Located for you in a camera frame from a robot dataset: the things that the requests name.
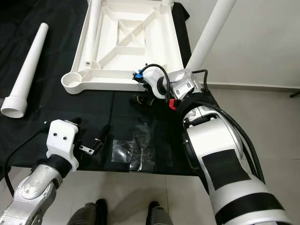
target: table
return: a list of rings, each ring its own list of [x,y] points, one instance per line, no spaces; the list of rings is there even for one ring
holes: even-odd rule
[[[103,152],[80,162],[80,170],[139,171],[158,174],[194,175],[181,139],[180,123],[175,113],[156,101],[148,114],[133,107],[129,91],[85,90],[78,95],[66,93],[60,83],[73,63],[84,17],[86,0],[22,0],[5,1],[0,7],[0,98],[9,95],[40,23],[49,31],[27,99],[28,108],[21,119],[0,116],[0,165],[9,153],[44,121],[82,119],[82,142],[91,146],[97,132],[107,123],[111,131]],[[185,20],[189,17],[183,6],[175,3],[173,19],[184,66],[191,55]],[[154,150],[151,166],[130,168],[129,162],[112,162],[112,142],[132,140],[136,125],[146,123]],[[46,157],[47,134],[26,144],[13,158],[11,165],[32,167]]]

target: person's leg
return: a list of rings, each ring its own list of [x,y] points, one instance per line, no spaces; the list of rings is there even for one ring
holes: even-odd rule
[[[87,203],[77,210],[67,225],[107,225],[107,204],[105,199]]]
[[[158,202],[151,202],[148,208],[146,225],[173,225],[169,214]]]

